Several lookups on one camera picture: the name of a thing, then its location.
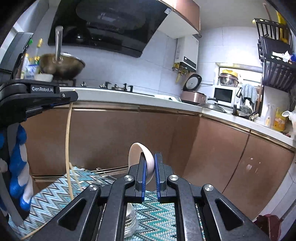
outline gray towel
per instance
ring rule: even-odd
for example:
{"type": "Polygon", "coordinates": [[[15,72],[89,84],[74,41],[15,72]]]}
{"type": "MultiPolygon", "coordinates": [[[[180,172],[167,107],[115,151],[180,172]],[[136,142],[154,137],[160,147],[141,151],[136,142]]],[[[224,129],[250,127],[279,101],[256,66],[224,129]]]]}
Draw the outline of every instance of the gray towel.
{"type": "Polygon", "coordinates": [[[258,94],[256,91],[256,88],[253,85],[250,84],[243,84],[242,85],[242,98],[243,100],[245,98],[249,99],[253,104],[255,104],[258,94]]]}

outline white countertop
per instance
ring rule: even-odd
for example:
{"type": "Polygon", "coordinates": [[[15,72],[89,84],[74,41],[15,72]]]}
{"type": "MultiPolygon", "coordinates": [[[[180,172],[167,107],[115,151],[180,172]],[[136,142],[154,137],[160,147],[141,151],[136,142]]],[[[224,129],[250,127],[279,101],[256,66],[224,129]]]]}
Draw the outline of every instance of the white countertop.
{"type": "Polygon", "coordinates": [[[296,148],[296,140],[293,140],[290,137],[283,135],[282,133],[255,123],[253,121],[233,116],[230,114],[218,112],[215,110],[210,110],[202,108],[199,106],[186,104],[182,102],[176,102],[173,100],[160,99],[153,96],[121,92],[121,91],[112,91],[96,88],[81,88],[81,87],[60,87],[61,91],[71,91],[75,89],[78,93],[79,101],[96,101],[96,102],[113,102],[113,103],[125,103],[125,104],[137,104],[137,105],[148,105],[156,106],[163,108],[171,108],[176,110],[185,110],[192,111],[197,113],[207,114],[222,120],[236,123],[238,125],[247,127],[251,130],[263,133],[267,136],[275,138],[283,143],[286,143],[289,146],[296,148]]]}

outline white water heater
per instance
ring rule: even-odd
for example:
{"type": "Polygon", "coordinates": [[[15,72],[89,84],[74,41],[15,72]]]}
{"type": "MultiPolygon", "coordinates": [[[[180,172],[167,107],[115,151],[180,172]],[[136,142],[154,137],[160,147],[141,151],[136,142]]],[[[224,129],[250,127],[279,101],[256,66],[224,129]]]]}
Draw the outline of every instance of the white water heater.
{"type": "Polygon", "coordinates": [[[198,40],[192,35],[178,38],[175,63],[189,70],[196,72],[198,56],[198,40]]]}

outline microwave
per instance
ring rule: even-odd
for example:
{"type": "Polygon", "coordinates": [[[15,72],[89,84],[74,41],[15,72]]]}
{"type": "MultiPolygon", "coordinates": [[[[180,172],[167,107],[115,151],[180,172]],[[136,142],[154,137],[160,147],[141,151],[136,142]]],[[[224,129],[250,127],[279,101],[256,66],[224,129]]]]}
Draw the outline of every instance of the microwave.
{"type": "Polygon", "coordinates": [[[241,104],[241,87],[229,87],[222,85],[213,85],[213,94],[212,96],[216,98],[218,104],[233,107],[236,104],[237,108],[241,104]]]}

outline black range hood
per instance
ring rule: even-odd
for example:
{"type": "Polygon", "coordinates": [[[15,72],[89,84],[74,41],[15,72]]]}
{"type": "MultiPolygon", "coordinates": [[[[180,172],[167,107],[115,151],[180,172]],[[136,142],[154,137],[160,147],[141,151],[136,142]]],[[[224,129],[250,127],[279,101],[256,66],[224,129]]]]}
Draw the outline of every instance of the black range hood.
{"type": "Polygon", "coordinates": [[[63,45],[140,57],[167,8],[158,0],[61,0],[48,45],[55,45],[55,27],[61,25],[63,45]]]}

